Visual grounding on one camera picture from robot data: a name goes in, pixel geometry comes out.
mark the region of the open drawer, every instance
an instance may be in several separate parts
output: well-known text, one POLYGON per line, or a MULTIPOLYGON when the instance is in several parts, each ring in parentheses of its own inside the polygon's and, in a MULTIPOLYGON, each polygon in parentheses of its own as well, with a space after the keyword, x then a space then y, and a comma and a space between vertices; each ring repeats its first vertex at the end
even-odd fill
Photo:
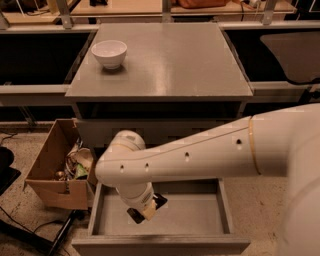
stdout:
POLYGON ((97 186, 80 255, 227 255, 250 244, 234 234, 222 180, 154 183, 168 199, 150 221, 136 224, 114 188, 97 186))

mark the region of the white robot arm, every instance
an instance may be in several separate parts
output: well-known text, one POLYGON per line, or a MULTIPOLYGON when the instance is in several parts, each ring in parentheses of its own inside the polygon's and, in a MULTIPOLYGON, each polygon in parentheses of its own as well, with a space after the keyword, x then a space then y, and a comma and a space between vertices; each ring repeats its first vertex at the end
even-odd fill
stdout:
POLYGON ((320 255, 320 104, 309 104, 213 128, 145 149, 122 131, 96 166, 96 176, 146 219, 155 214, 152 182, 235 176, 289 176, 281 256, 320 255))

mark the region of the cardboard box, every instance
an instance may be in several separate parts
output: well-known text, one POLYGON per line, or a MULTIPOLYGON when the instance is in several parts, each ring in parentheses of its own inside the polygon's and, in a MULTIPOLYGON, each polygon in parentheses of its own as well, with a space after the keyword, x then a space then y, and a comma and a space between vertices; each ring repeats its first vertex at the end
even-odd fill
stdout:
POLYGON ((54 180, 55 173, 63 168, 65 158, 78 138, 72 119, 56 120, 25 180, 46 206, 79 210, 92 207, 97 183, 94 163, 87 180, 54 180))

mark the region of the floor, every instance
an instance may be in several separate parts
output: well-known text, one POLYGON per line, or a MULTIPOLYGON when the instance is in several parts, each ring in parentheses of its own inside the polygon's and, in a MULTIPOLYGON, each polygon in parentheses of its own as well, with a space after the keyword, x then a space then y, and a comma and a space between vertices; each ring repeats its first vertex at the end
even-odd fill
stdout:
MULTIPOLYGON (((54 220, 66 220, 70 210, 48 208, 34 193, 32 188, 25 185, 25 178, 39 153, 50 124, 41 129, 28 131, 14 126, 0 129, 0 140, 6 132, 18 134, 3 141, 2 146, 11 149, 15 161, 11 167, 21 171, 21 176, 0 196, 0 206, 17 222, 30 230, 35 230, 41 224, 54 220)), ((275 255, 279 224, 284 207, 284 195, 287 179, 283 177, 249 177, 228 178, 224 180, 229 206, 233 218, 235 233, 251 239, 250 246, 242 256, 272 256, 275 255)), ((73 238, 86 236, 89 223, 89 213, 83 220, 76 220, 68 233, 65 242, 57 255, 79 255, 72 247, 73 238)), ((17 226, 2 211, 0 219, 17 226)), ((53 240, 60 225, 51 224, 40 227, 36 234, 53 240)), ((0 233, 0 255, 41 255, 30 245, 18 242, 0 233)))

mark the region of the cable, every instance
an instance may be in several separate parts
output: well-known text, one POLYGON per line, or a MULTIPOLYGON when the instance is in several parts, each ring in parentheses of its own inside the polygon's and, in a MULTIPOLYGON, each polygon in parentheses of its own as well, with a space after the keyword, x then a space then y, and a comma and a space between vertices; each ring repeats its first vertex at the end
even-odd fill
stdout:
POLYGON ((1 141, 0 141, 0 146, 2 146, 2 143, 3 143, 6 139, 11 139, 13 136, 18 135, 18 133, 7 133, 7 132, 1 131, 1 130, 0 130, 0 133, 9 135, 9 136, 4 137, 4 138, 1 139, 1 141))
POLYGON ((0 206, 0 210, 4 212, 5 215, 7 215, 7 217, 13 221, 14 223, 16 223, 17 225, 19 225, 20 227, 22 227, 23 229, 27 230, 29 233, 33 233, 30 229, 28 229, 27 227, 23 226, 21 223, 15 221, 1 206, 0 206))
POLYGON ((62 250, 64 250, 64 252, 70 256, 70 253, 66 249, 62 247, 62 250))
POLYGON ((41 224, 39 225, 34 231, 33 233, 36 233, 38 231, 38 229, 44 227, 44 226, 47 226, 47 225, 50 225, 50 224, 63 224, 64 222, 62 220, 54 220, 54 221, 50 221, 50 222, 47 222, 47 223, 44 223, 44 224, 41 224))

